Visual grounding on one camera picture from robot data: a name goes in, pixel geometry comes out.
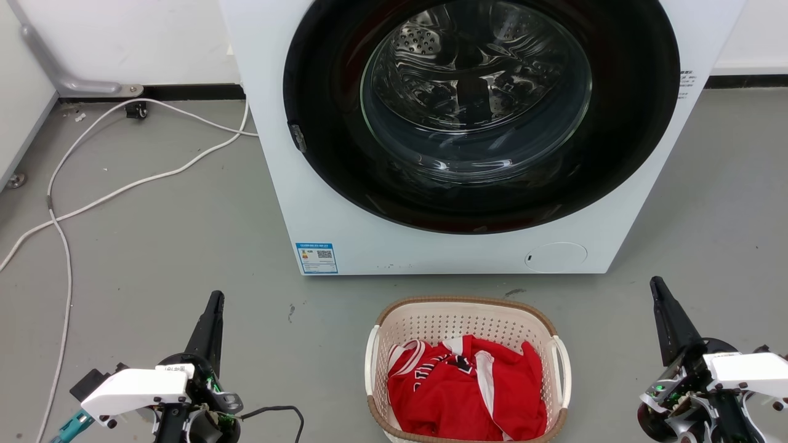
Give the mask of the small black box module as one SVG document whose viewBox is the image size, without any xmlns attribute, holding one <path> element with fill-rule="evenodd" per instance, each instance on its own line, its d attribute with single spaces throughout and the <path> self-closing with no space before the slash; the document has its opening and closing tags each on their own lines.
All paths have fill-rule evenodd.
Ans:
<svg viewBox="0 0 788 443">
<path fill-rule="evenodd" d="M 79 401 L 79 403 L 82 403 L 82 401 L 86 400 L 88 396 L 90 396 L 91 393 L 93 393 L 96 389 L 98 389 L 98 387 L 102 383 L 107 381 L 107 379 L 110 376 L 115 375 L 116 373 L 126 369 L 129 369 L 129 366 L 126 364 L 122 364 L 122 362 L 119 362 L 116 365 L 115 371 L 109 373 L 102 373 L 98 369 L 92 369 L 87 373 L 87 375 L 82 377 L 81 380 L 76 382 L 76 384 L 73 385 L 73 387 L 71 387 L 71 389 L 68 392 L 70 392 L 70 394 L 77 401 Z"/>
</svg>

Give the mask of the cream plastic laundry basket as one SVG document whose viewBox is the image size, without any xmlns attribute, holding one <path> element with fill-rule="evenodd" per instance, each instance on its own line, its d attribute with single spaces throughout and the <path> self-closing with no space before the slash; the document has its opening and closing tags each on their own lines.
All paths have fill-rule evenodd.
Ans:
<svg viewBox="0 0 788 443">
<path fill-rule="evenodd" d="M 472 334 L 520 351 L 528 342 L 541 359 L 540 394 L 546 404 L 545 433 L 517 443 L 553 443 L 566 423 L 572 373 L 568 350 L 551 320 L 538 309 L 512 300 L 472 297 L 411 297 L 384 309 L 369 332 L 364 356 L 364 389 L 371 415 L 390 443 L 483 443 L 439 439 L 400 431 L 392 414 L 385 376 L 388 349 L 406 340 L 442 339 Z"/>
</svg>

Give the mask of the white cabinet panel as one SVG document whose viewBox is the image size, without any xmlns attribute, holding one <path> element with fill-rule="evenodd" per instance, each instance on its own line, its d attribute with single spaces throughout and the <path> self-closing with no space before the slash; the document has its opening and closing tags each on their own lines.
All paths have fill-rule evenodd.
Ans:
<svg viewBox="0 0 788 443">
<path fill-rule="evenodd" d="M 0 0 L 0 193 L 57 101 L 22 30 L 11 3 Z"/>
</svg>

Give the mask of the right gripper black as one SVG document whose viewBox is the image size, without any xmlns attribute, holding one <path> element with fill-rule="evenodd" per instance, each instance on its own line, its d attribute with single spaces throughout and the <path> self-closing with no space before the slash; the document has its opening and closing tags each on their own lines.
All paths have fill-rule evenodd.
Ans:
<svg viewBox="0 0 788 443">
<path fill-rule="evenodd" d="M 703 355 L 740 351 L 723 340 L 702 338 L 664 278 L 652 277 L 650 290 L 665 370 L 640 397 L 638 422 L 645 434 L 658 443 L 772 443 L 748 408 L 757 393 L 707 390 L 711 375 Z M 764 351 L 768 346 L 753 353 Z M 770 399 L 776 410 L 788 410 Z"/>
</svg>

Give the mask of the red white sports jersey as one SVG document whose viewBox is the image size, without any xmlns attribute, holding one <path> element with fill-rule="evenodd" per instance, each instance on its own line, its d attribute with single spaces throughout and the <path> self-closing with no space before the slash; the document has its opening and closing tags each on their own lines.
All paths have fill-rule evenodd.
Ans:
<svg viewBox="0 0 788 443">
<path fill-rule="evenodd" d="M 473 335 L 437 345 L 409 340 L 388 351 L 392 423 L 408 434 L 442 439 L 536 439 L 548 426 L 542 376 L 528 342 L 513 351 Z"/>
</svg>

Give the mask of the blue energy label sticker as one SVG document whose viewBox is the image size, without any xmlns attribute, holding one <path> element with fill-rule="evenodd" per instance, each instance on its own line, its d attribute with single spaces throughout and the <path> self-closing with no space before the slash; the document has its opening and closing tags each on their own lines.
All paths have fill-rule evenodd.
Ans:
<svg viewBox="0 0 788 443">
<path fill-rule="evenodd" d="M 296 243 L 295 251 L 304 275 L 339 273 L 331 243 Z"/>
</svg>

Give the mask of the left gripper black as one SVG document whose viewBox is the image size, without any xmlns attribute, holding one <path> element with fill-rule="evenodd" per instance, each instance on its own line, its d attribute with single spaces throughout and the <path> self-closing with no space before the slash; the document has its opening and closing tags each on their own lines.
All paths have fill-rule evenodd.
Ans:
<svg viewBox="0 0 788 443">
<path fill-rule="evenodd" d="M 244 404 L 236 393 L 220 387 L 225 295 L 213 291 L 190 336 L 185 353 L 160 362 L 166 369 L 193 365 L 185 395 L 158 402 L 153 443 L 238 443 Z"/>
</svg>

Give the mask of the white front-load washing machine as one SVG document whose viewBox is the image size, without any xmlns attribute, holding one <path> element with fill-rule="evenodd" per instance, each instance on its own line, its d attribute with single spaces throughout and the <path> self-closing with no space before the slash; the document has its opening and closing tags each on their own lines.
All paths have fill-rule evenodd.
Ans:
<svg viewBox="0 0 788 443">
<path fill-rule="evenodd" d="M 240 79 L 293 253 L 296 243 L 331 243 L 338 274 L 537 274 L 525 264 L 544 244 L 582 245 L 573 273 L 604 274 L 621 249 L 704 89 L 747 0 L 661 0 L 675 30 L 679 73 L 697 81 L 678 99 L 658 146 L 619 187 L 564 218 L 518 231 L 437 233 L 377 218 L 324 182 L 296 148 L 284 108 L 283 79 L 295 33 L 315 0 L 219 0 Z"/>
</svg>

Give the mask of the round white filter cover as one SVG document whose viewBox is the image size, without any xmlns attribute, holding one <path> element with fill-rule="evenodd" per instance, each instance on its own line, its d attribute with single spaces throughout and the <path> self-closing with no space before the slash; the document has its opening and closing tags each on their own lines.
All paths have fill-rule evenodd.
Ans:
<svg viewBox="0 0 788 443">
<path fill-rule="evenodd" d="M 525 264 L 538 274 L 565 274 L 578 270 L 587 257 L 588 251 L 582 245 L 557 242 L 530 250 Z"/>
</svg>

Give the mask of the steel washer drum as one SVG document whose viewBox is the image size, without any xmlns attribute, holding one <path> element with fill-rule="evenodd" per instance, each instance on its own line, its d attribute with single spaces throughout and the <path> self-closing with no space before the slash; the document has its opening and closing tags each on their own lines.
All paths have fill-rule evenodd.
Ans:
<svg viewBox="0 0 788 443">
<path fill-rule="evenodd" d="M 450 0 L 409 17 L 369 56 L 367 129 L 431 180 L 507 180 L 577 131 L 593 92 L 579 41 L 509 0 Z"/>
</svg>

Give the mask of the black round washer door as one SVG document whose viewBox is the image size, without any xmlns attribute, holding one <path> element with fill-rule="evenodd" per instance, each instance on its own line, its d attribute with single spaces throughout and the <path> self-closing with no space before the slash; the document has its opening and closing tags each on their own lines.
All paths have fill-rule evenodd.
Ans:
<svg viewBox="0 0 788 443">
<path fill-rule="evenodd" d="M 377 218 L 437 233 L 529 229 L 602 199 L 653 153 L 672 120 L 680 51 L 661 0 L 509 0 L 544 12 L 579 41 L 591 102 L 559 149 L 507 180 L 439 182 L 391 157 L 367 129 L 360 85 L 392 28 L 450 0 L 315 0 L 289 48 L 283 95 L 302 153 L 321 179 Z"/>
</svg>

